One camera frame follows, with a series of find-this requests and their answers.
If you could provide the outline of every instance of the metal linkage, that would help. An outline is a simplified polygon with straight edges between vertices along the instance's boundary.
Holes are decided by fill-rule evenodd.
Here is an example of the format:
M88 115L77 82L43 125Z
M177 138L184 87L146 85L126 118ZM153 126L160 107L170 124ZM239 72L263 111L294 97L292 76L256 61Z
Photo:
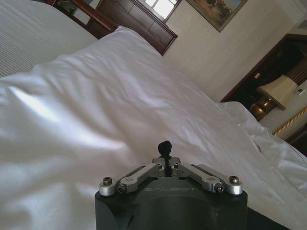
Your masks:
M233 195L242 194L243 185L239 181L239 178L237 176L230 176L230 177L225 176L221 174L220 172L212 168L209 168L208 166L204 164L199 164L196 166L196 168L208 175L216 176L217 178L219 178L222 181L222 185L225 187L225 191L227 193L233 194Z
M132 168L114 178L105 177L99 185L99 193L102 196L110 196L116 191L119 193L131 193L138 190L138 186L149 177L161 176L164 176L162 164L150 163L145 167Z
M178 157L171 157L170 156L168 162L169 162L170 165L174 165L175 163L180 163L180 159ZM162 157L153 158L153 163L162 164L163 166L165 166L165 160Z
M224 191L224 186L218 177L208 175L188 163L175 163L172 167L172 174L177 177L190 177L209 192L221 193Z

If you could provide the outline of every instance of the lamp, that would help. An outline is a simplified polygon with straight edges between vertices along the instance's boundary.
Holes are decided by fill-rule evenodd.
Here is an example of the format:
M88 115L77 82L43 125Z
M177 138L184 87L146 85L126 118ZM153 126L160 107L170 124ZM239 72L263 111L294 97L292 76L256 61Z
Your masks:
M275 81L257 88L264 96L253 104L249 111L260 121L276 105L285 110L287 102L296 88L297 84L294 81L282 75Z
M297 88L297 84L285 75L282 75L269 84L260 86L257 90L270 98L279 108L286 109L288 100Z

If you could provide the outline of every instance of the bolt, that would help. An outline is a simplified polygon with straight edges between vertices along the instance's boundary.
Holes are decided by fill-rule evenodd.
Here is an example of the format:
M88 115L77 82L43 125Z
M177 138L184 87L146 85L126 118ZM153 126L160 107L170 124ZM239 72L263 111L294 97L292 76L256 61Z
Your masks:
M120 184L117 188L117 191L120 193L120 194L123 194L127 191L127 187L124 185L124 184Z
M214 191L216 193L222 193L224 191L224 186L220 183L217 183L215 186L214 186Z
M237 176L230 176L229 181L232 184L237 184L237 183L239 183L239 178Z
M109 177L109 176L105 177L105 178L103 179L103 184L104 184L104 185L110 185L110 184L112 184L112 178Z

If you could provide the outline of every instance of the bed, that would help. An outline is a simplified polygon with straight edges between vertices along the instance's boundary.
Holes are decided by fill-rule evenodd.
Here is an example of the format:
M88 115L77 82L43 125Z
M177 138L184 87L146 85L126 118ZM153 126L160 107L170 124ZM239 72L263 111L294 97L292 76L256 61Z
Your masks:
M30 0L1 0L0 77L30 71L97 41L54 7Z
M240 104L214 103L128 28L81 46L0 78L1 229L95 229L101 179L147 164L166 139L183 162L238 175L250 208L306 228L300 152Z

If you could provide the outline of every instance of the framed painting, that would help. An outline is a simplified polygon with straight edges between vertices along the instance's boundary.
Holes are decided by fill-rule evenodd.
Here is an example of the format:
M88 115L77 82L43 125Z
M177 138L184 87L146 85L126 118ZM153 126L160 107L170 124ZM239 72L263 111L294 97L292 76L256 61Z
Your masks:
M187 0L187 2L221 32L247 0Z

